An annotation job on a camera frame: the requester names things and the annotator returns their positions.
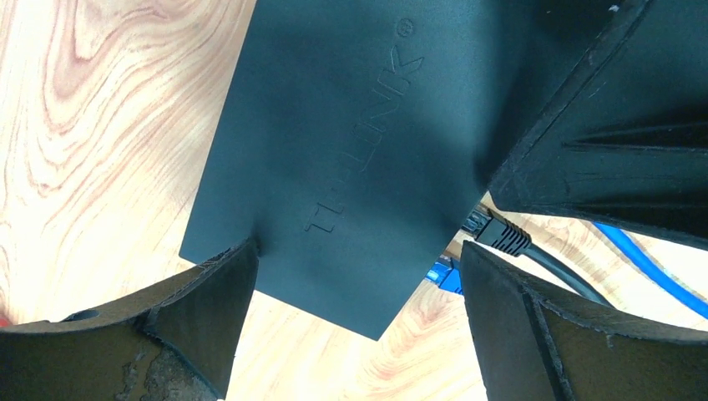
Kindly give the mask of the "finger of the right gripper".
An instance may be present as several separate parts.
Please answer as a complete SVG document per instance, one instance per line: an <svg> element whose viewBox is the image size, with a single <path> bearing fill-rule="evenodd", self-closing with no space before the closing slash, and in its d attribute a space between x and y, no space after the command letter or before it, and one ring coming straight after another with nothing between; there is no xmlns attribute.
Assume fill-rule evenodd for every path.
<svg viewBox="0 0 708 401"><path fill-rule="evenodd" d="M490 185L505 211L597 221L707 247L707 4L560 1L513 107L519 141Z"/></svg>

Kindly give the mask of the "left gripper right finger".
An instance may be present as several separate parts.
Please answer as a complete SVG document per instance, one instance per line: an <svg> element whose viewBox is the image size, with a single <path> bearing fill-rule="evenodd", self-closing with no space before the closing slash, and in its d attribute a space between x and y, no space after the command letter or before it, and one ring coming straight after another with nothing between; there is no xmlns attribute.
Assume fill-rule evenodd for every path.
<svg viewBox="0 0 708 401"><path fill-rule="evenodd" d="M489 399L706 399L706 332L592 302L470 241L460 272Z"/></svg>

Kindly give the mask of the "black network switch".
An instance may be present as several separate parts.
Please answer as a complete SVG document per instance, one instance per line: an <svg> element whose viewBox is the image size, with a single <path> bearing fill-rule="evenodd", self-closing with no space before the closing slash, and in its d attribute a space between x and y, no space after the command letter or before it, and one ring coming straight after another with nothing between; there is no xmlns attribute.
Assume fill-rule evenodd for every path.
<svg viewBox="0 0 708 401"><path fill-rule="evenodd" d="M616 1L259 1L180 247L378 339Z"/></svg>

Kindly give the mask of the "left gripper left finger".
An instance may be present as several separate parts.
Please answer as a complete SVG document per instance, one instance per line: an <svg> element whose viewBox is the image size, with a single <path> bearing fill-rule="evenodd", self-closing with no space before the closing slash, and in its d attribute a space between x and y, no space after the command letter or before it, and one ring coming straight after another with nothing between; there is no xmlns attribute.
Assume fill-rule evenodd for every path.
<svg viewBox="0 0 708 401"><path fill-rule="evenodd" d="M223 399L258 265L249 239L62 321L4 327L2 399Z"/></svg>

